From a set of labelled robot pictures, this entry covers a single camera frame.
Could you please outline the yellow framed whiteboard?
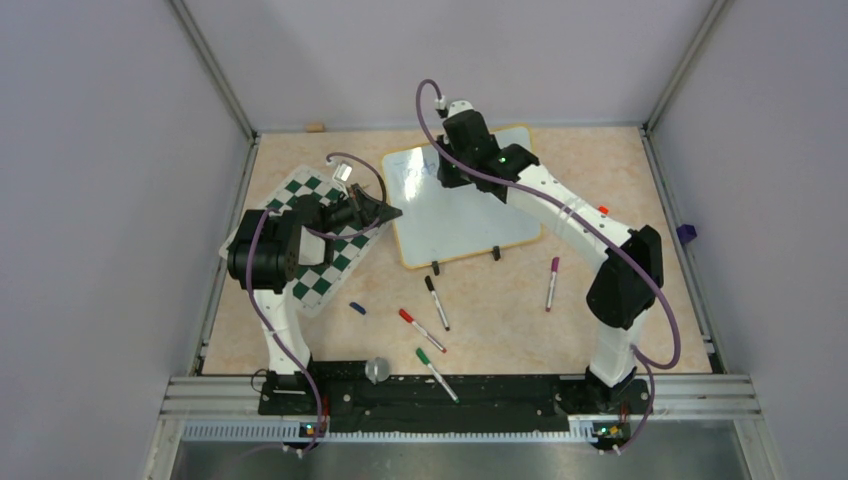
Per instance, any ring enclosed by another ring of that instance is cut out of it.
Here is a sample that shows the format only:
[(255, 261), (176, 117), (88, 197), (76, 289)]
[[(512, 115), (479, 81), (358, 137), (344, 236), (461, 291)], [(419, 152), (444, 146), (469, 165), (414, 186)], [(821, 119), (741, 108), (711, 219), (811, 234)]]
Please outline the yellow framed whiteboard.
[(472, 184), (444, 188), (438, 153), (428, 143), (386, 154), (381, 167), (389, 204), (402, 211), (392, 224), (408, 269), (505, 250), (542, 235), (539, 221)]

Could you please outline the small wooden block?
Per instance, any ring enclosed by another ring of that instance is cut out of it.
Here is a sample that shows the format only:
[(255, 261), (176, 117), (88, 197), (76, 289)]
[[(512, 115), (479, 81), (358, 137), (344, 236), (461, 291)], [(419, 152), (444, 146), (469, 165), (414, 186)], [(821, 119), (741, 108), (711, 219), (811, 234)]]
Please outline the small wooden block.
[(304, 130), (307, 133), (323, 133), (326, 131), (326, 127), (323, 123), (310, 123), (304, 126)]

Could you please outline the purple plastic piece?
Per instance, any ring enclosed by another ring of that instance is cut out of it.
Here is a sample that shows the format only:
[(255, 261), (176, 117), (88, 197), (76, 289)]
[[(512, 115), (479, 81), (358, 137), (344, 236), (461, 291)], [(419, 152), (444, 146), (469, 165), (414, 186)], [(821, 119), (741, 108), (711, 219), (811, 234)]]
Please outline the purple plastic piece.
[(698, 237), (696, 227), (691, 224), (681, 224), (676, 228), (676, 234), (682, 245), (686, 245)]

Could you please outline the red capped marker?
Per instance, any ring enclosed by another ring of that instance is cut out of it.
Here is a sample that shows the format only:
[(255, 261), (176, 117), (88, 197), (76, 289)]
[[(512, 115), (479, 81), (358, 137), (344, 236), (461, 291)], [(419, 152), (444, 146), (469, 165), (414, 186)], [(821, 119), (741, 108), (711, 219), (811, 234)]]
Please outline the red capped marker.
[(442, 353), (446, 353), (446, 347), (438, 341), (435, 337), (433, 337), (411, 314), (409, 314), (405, 309), (401, 308), (398, 311), (400, 317), (406, 321), (408, 324), (412, 325), (427, 341), (429, 341), (432, 345), (436, 347)]

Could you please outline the blue marker cap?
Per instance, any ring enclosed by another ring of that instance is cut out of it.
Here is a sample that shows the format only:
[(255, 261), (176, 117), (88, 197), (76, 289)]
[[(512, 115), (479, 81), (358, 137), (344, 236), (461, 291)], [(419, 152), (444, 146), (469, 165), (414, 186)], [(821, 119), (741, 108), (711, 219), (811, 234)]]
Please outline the blue marker cap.
[(361, 306), (360, 304), (356, 303), (356, 302), (351, 302), (351, 303), (349, 304), (349, 306), (350, 306), (352, 309), (354, 309), (355, 311), (357, 311), (357, 312), (358, 312), (359, 314), (361, 314), (361, 315), (365, 315), (365, 314), (366, 314), (366, 309), (365, 309), (363, 306)]

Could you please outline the black capped marker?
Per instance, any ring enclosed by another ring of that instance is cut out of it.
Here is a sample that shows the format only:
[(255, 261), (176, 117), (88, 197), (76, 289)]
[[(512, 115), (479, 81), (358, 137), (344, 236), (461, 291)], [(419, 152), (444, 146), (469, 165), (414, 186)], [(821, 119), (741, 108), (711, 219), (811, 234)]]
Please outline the black capped marker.
[(439, 318), (440, 318), (440, 321), (441, 321), (441, 323), (442, 323), (442, 326), (443, 326), (444, 330), (445, 330), (445, 331), (450, 331), (450, 330), (451, 330), (451, 327), (450, 327), (449, 320), (448, 320), (448, 318), (447, 318), (447, 315), (446, 315), (446, 312), (445, 312), (445, 310), (444, 310), (444, 307), (443, 307), (443, 305), (442, 305), (442, 303), (441, 303), (441, 300), (440, 300), (440, 298), (439, 298), (439, 296), (438, 296), (438, 293), (437, 293), (437, 291), (436, 291), (436, 289), (435, 289), (435, 285), (434, 285), (434, 283), (433, 283), (433, 281), (432, 281), (432, 278), (431, 278), (429, 275), (427, 275), (427, 276), (425, 277), (425, 285), (426, 285), (426, 287), (427, 287), (427, 289), (428, 289), (428, 291), (429, 291), (429, 293), (430, 293), (430, 295), (431, 295), (431, 297), (432, 297), (432, 299), (433, 299), (433, 301), (434, 301), (434, 304), (435, 304), (435, 307), (436, 307), (436, 310), (437, 310), (438, 316), (439, 316)]

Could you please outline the grey round knob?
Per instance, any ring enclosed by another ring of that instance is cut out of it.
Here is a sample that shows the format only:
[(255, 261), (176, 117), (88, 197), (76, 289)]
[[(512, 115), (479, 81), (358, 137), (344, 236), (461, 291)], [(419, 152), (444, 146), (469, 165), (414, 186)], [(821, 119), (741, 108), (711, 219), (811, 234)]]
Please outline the grey round knob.
[(387, 359), (375, 357), (365, 363), (366, 378), (374, 385), (384, 382), (391, 375), (390, 364)]

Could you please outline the purple capped marker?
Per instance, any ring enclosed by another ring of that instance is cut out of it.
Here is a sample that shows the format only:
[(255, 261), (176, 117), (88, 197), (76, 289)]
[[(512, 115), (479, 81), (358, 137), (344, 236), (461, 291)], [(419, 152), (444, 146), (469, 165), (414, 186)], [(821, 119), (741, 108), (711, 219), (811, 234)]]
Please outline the purple capped marker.
[(548, 287), (547, 287), (547, 292), (546, 292), (546, 298), (545, 298), (545, 304), (544, 304), (545, 312), (550, 312), (551, 309), (552, 309), (552, 306), (553, 306), (553, 301), (554, 301), (554, 298), (555, 298), (555, 289), (556, 289), (556, 283), (557, 283), (559, 262), (560, 262), (560, 258), (558, 256), (554, 257), (551, 261), (550, 277), (549, 277), (549, 282), (548, 282)]

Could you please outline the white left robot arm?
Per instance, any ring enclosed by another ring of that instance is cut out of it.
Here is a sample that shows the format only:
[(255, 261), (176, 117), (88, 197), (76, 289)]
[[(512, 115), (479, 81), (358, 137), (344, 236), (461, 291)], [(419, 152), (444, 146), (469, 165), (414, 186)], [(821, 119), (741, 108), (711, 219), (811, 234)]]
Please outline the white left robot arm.
[(246, 211), (224, 246), (229, 276), (259, 310), (268, 371), (294, 376), (282, 398), (295, 412), (314, 410), (321, 397), (317, 382), (298, 375), (312, 359), (300, 314), (326, 306), (384, 226), (402, 214), (358, 184), (341, 192), (316, 179), (294, 181)]

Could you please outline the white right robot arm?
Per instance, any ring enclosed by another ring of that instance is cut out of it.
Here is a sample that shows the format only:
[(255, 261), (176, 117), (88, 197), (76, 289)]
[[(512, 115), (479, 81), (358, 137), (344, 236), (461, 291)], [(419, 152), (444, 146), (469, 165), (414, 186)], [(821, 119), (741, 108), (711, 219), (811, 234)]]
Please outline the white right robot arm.
[(586, 303), (600, 325), (586, 397), (594, 409), (614, 411), (626, 400), (624, 381), (636, 368), (632, 347), (664, 282), (659, 233), (610, 218), (559, 182), (529, 149), (500, 144), (470, 102), (439, 98), (435, 105), (444, 128), (435, 141), (443, 186), (472, 184), (530, 215), (594, 273)]

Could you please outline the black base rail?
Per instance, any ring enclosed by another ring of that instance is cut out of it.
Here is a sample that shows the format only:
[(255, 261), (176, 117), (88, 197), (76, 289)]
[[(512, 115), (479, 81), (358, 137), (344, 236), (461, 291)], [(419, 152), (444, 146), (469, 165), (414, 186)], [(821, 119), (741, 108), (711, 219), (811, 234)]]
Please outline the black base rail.
[(506, 434), (565, 432), (580, 415), (634, 418), (649, 387), (629, 375), (608, 387), (592, 374), (391, 375), (374, 382), (363, 361), (313, 361), (306, 373), (269, 371), (263, 416), (326, 419), (332, 433)]

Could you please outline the green capped marker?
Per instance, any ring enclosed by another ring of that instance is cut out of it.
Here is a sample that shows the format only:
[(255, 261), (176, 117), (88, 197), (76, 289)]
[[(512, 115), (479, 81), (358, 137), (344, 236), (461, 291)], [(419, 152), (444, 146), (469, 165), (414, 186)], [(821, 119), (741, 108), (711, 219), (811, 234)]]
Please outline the green capped marker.
[(455, 403), (459, 404), (460, 399), (456, 392), (451, 388), (448, 382), (444, 379), (441, 373), (436, 369), (434, 364), (431, 362), (429, 357), (425, 354), (425, 352), (421, 348), (417, 348), (415, 350), (416, 357), (419, 361), (430, 371), (431, 375), (434, 377), (436, 382), (442, 387), (442, 389), (447, 393), (450, 399)]

